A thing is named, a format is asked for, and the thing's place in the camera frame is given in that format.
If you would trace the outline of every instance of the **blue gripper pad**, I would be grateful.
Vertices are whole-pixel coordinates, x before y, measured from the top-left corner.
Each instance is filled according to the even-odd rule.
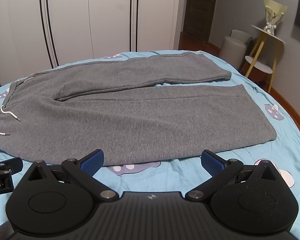
[[[81,170],[91,177],[103,166],[105,156],[103,151],[96,150],[78,161]]]
[[[204,150],[201,154],[201,165],[211,176],[214,176],[223,171],[228,166],[228,162],[213,152]]]

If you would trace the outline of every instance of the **gray stool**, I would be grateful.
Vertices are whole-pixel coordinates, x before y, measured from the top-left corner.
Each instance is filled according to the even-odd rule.
[[[252,37],[249,34],[232,30],[230,36],[223,39],[219,58],[239,70],[251,41]]]

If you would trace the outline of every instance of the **bed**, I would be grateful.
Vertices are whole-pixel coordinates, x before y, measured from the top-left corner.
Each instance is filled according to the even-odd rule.
[[[115,56],[101,59],[89,59],[77,63],[127,60],[133,57],[149,57],[156,54],[176,54],[185,51],[163,50],[153,52],[124,52]],[[269,122],[277,132],[277,139],[261,145],[240,148],[232,151],[221,152],[224,159],[237,158],[244,164],[258,164],[261,159],[271,160],[289,185],[299,204],[299,214],[291,233],[300,239],[300,132],[288,113],[266,92],[256,84],[242,76],[231,65],[208,53],[198,51],[211,59],[218,66],[232,72],[231,80],[196,84],[157,84],[156,86],[171,85],[209,85],[209,86],[235,86],[242,84],[254,102],[263,111]],[[10,84],[0,87],[0,106],[9,91]],[[0,161],[11,158],[5,152],[0,151]],[[22,172],[13,176],[14,185],[22,178],[31,165],[24,161]],[[181,191],[184,195],[190,189],[210,178],[210,175],[201,166],[200,157],[191,157],[169,161],[129,164],[111,167],[102,167],[94,178],[112,188],[120,195],[124,191]],[[5,203],[10,194],[0,195],[0,225],[7,221],[5,215]]]

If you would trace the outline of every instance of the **wardrobe door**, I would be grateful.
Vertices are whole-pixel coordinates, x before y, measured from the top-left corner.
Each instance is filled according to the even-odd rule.
[[[138,52],[173,49],[178,2],[138,0]]]
[[[8,0],[13,42],[23,76],[51,69],[39,0]]]
[[[130,0],[89,0],[95,58],[130,51]]]
[[[47,1],[50,42],[58,65],[93,58],[88,0]]]
[[[23,76],[10,29],[8,0],[0,0],[0,83],[4,85]]]

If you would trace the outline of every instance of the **white wardrobe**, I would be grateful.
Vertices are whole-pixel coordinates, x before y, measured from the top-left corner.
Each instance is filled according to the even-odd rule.
[[[184,0],[0,0],[0,82],[126,51],[178,49]]]

